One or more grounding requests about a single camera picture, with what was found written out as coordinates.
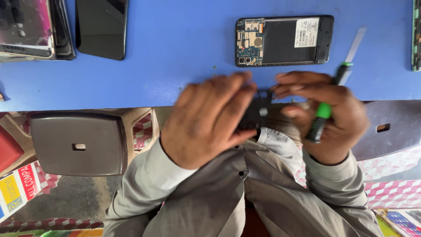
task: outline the green screwdriver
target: green screwdriver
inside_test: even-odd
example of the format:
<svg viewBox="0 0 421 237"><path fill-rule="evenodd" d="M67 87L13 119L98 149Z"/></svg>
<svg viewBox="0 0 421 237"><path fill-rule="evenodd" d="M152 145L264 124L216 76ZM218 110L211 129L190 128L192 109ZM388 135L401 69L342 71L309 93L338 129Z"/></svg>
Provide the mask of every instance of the green screwdriver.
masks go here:
<svg viewBox="0 0 421 237"><path fill-rule="evenodd" d="M357 35L355 36L354 42L352 42L351 48L349 49L348 55L345 62L341 63L336 75L332 78L332 85L343 86L348 80L351 74L351 67L353 66L352 59L357 52L358 46L365 34L366 27L360 27ZM314 143L320 143L320 136L322 135L323 129L325 128L326 120L332 115L332 110L329 104L321 102L317 107L316 117L313 120L312 127L306 136L306 140Z"/></svg>

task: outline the blue table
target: blue table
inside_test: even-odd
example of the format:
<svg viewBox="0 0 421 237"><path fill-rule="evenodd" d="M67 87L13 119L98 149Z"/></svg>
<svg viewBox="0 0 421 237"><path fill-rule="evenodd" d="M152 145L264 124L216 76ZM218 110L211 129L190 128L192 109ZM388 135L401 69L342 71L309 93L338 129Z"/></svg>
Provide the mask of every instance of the blue table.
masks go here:
<svg viewBox="0 0 421 237"><path fill-rule="evenodd" d="M75 31L75 3L67 2ZM130 0L126 59L79 53L70 62L3 63L0 111L172 105L189 82L240 70L234 25L241 17L329 14L335 17L323 65L260 67L261 87L276 73L334 73L360 25L367 25L347 86L361 100L421 99L421 72L411 71L412 1L397 0Z"/></svg>

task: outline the gray shirt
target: gray shirt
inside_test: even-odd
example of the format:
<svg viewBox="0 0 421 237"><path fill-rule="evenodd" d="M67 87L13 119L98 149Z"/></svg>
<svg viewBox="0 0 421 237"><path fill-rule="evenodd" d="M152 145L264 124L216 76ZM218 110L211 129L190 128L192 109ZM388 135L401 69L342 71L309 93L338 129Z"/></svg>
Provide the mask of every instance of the gray shirt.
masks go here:
<svg viewBox="0 0 421 237"><path fill-rule="evenodd" d="M290 169L296 171L301 160L292 140L271 129L261 138L198 170L178 167L156 142L130 163L107 209L103 236L239 237L244 196L271 236L383 236L365 206L362 173L351 152L326 166L304 151L304 188Z"/></svg>

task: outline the hand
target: hand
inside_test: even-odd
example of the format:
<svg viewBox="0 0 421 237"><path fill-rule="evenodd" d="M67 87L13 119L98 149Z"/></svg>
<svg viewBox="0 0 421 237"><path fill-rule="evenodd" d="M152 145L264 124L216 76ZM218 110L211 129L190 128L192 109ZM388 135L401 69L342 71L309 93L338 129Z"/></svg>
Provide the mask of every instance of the hand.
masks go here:
<svg viewBox="0 0 421 237"><path fill-rule="evenodd" d="M187 86L161 133L161 146L174 163L199 168L256 135L255 129L235 132L256 92L250 79L250 72L234 73Z"/></svg>
<svg viewBox="0 0 421 237"><path fill-rule="evenodd" d="M272 89L278 98L299 95L309 99L307 111L297 106L281 110L299 129L304 149L322 164L334 165L343 161L368 127L363 103L346 87L330 85L331 77L326 74L290 72L278 74L275 80L279 84ZM312 143L306 141L305 136L319 102L331 105L332 116L326 122L320 143Z"/></svg>

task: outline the circuit board panel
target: circuit board panel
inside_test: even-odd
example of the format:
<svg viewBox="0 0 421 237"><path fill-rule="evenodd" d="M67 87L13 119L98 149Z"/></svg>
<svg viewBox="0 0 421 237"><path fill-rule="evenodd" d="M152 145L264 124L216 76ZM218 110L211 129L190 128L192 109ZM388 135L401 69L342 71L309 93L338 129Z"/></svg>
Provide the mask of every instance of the circuit board panel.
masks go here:
<svg viewBox="0 0 421 237"><path fill-rule="evenodd" d="M241 19L236 23L236 63L238 66L258 66L263 57L264 18Z"/></svg>

